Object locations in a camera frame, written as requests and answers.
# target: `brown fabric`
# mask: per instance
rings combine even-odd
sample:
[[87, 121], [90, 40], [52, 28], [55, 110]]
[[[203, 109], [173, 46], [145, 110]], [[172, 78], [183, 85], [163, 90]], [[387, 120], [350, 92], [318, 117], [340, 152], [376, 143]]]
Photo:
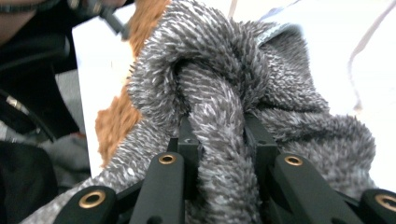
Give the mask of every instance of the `brown fabric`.
[[[169, 0], [136, 0], [136, 10], [128, 21], [129, 43], [134, 58], [137, 58], [152, 30], [161, 18]], [[98, 112], [95, 130], [99, 141], [99, 153], [106, 167], [117, 150], [119, 143], [141, 119], [141, 114], [132, 106], [126, 88], [121, 89], [120, 97], [114, 97], [111, 106]]]

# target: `brass ring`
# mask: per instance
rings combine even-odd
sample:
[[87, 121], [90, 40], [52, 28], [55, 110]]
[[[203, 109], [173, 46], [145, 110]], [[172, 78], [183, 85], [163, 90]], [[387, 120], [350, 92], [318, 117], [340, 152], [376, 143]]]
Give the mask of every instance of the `brass ring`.
[[375, 200], [381, 204], [383, 207], [388, 208], [390, 211], [396, 212], [396, 206], [391, 205], [389, 203], [386, 202], [386, 200], [392, 201], [394, 203], [396, 203], [396, 198], [386, 195], [386, 194], [378, 194], [375, 195]]
[[[89, 202], [88, 199], [91, 196], [98, 196], [99, 198], [97, 200], [95, 200], [94, 202]], [[93, 207], [99, 205], [100, 203], [102, 203], [105, 200], [105, 197], [106, 197], [105, 192], [100, 189], [97, 189], [97, 190], [94, 190], [94, 191], [84, 195], [84, 197], [82, 197], [79, 200], [78, 205], [82, 208], [93, 208]]]
[[161, 156], [159, 159], [160, 163], [164, 165], [172, 164], [176, 161], [176, 157], [170, 154], [165, 154]]
[[288, 156], [285, 158], [285, 162], [287, 162], [290, 165], [294, 165], [294, 166], [301, 166], [303, 165], [303, 161], [295, 156]]

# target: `knit sweater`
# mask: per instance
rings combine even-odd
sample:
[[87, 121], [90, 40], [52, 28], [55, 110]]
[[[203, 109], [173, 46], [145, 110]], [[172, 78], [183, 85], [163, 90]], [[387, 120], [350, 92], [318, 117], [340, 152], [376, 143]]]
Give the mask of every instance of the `knit sweater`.
[[88, 186], [120, 192], [144, 179], [150, 159], [178, 136], [187, 113], [205, 149], [200, 195], [186, 202], [187, 223], [261, 222], [254, 152], [243, 139], [247, 112], [259, 118], [281, 152], [309, 159], [332, 188], [359, 198], [375, 187], [369, 176], [375, 140], [356, 119], [329, 114], [294, 25], [235, 22], [194, 0], [173, 1], [141, 51], [128, 91], [143, 119], [107, 168], [25, 223], [51, 223]]

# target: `fuzzy yarn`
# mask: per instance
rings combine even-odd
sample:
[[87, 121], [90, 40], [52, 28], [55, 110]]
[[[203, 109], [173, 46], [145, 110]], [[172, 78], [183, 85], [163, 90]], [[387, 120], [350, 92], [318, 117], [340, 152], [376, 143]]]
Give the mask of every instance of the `fuzzy yarn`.
[[375, 140], [352, 117], [332, 116], [316, 92], [305, 42], [290, 24], [227, 20], [194, 0], [173, 1], [140, 53], [128, 91], [143, 115], [107, 166], [43, 206], [25, 223], [51, 223], [80, 189], [120, 192], [144, 179], [149, 162], [178, 135], [189, 113], [205, 149], [201, 194], [186, 203], [187, 223], [261, 223], [244, 113], [256, 115], [282, 152], [309, 159], [332, 188], [359, 198]]

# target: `white surface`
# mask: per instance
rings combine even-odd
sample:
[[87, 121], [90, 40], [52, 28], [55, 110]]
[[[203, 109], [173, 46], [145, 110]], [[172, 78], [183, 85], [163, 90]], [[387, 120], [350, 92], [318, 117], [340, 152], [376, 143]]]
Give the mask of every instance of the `white surface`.
[[[229, 0], [203, 0], [228, 14]], [[275, 1], [239, 0], [234, 14], [237, 21], [257, 20]], [[389, 1], [314, 1], [308, 0], [273, 20], [292, 21], [304, 28], [308, 41], [311, 70], [318, 91], [329, 101], [333, 114], [353, 112], [356, 99], [347, 79], [347, 59], [364, 32], [384, 10]], [[124, 8], [123, 21], [127, 21], [134, 8]], [[396, 69], [393, 65], [396, 52], [396, 9], [386, 18], [375, 33], [367, 49], [353, 64], [363, 103], [360, 119], [376, 138], [377, 152], [371, 176], [383, 189], [396, 192], [393, 162], [396, 152], [392, 144], [393, 127], [396, 127]], [[84, 119], [90, 151], [92, 176], [100, 173], [102, 160], [97, 152], [98, 143], [94, 121], [99, 109], [105, 109], [114, 95], [120, 93], [120, 75], [123, 64], [132, 58], [129, 47], [122, 45], [106, 24], [95, 19], [77, 27], [73, 32], [78, 55], [78, 72]]]
[[[364, 33], [389, 1], [304, 1], [272, 21], [300, 24], [308, 42], [317, 90], [331, 113], [354, 114], [356, 97], [347, 77], [347, 62]], [[373, 35], [352, 66], [363, 110], [358, 118], [375, 137], [376, 155], [370, 175], [382, 189], [396, 192], [396, 8]]]
[[[116, 13], [122, 22], [127, 22], [133, 14], [134, 5], [121, 8]], [[76, 27], [73, 37], [91, 172], [92, 176], [97, 176], [102, 171], [94, 129], [97, 112], [107, 109], [114, 96], [120, 94], [122, 78], [132, 62], [132, 52], [128, 42], [121, 42], [120, 36], [115, 36], [106, 22], [99, 18]]]

